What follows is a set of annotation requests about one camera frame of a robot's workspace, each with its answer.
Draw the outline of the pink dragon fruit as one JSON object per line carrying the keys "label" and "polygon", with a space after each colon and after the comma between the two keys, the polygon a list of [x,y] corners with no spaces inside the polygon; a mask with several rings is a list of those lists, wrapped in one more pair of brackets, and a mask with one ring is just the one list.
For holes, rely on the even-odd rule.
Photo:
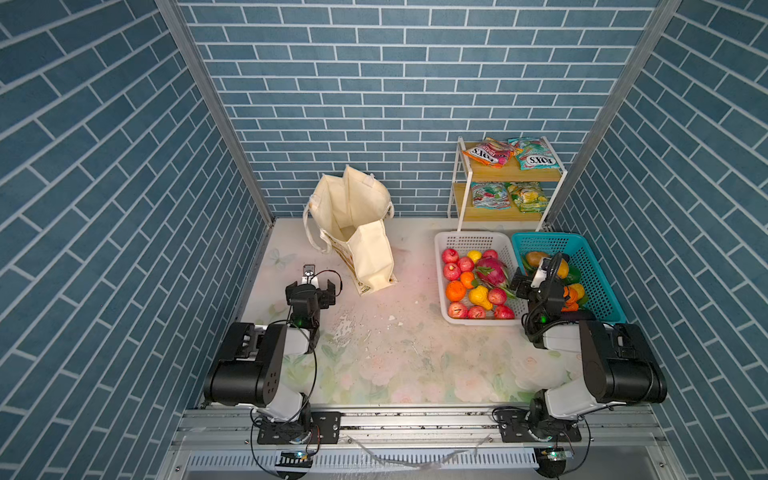
{"label": "pink dragon fruit", "polygon": [[475,275],[493,287],[506,288],[509,285],[508,269],[497,258],[483,257],[475,264]]}

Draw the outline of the large orange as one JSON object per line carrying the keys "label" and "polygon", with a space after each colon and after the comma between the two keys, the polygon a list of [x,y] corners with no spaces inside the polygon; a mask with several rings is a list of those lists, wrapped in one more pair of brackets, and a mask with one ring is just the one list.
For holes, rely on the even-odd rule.
{"label": "large orange", "polygon": [[459,280],[450,281],[445,288],[445,296],[450,302],[461,302],[467,289]]}

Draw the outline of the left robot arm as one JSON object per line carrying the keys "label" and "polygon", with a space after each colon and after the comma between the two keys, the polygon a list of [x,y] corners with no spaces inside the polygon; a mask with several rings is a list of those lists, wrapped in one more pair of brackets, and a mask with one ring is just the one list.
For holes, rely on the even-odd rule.
{"label": "left robot arm", "polygon": [[285,288],[287,316],[268,325],[231,324],[206,375],[204,400],[225,406],[250,406],[260,445],[336,444],[341,414],[314,413],[310,393],[281,383],[286,356],[309,357],[311,389],[317,384],[316,346],[321,312],[336,304],[342,283],[322,288],[310,278]]}

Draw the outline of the cream canvas grocery bag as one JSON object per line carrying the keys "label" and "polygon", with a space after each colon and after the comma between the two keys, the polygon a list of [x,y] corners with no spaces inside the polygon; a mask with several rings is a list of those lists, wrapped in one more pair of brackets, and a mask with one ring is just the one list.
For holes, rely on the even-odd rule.
{"label": "cream canvas grocery bag", "polygon": [[387,188],[373,175],[346,166],[342,176],[322,176],[302,221],[310,245],[324,254],[336,252],[364,296],[397,283],[385,229],[394,214]]}

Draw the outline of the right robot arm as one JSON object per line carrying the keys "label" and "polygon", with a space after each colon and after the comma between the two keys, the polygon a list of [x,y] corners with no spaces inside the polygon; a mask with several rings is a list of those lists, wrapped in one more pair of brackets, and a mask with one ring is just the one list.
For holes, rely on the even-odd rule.
{"label": "right robot arm", "polygon": [[534,347],[576,353],[582,374],[559,387],[534,394],[528,407],[499,407],[491,416],[503,442],[556,443],[580,440],[591,413],[636,404],[660,404],[667,383],[642,332],[627,323],[608,323],[586,309],[584,287],[560,272],[566,255],[540,259],[531,274],[501,272],[501,289],[524,300],[525,337]]}

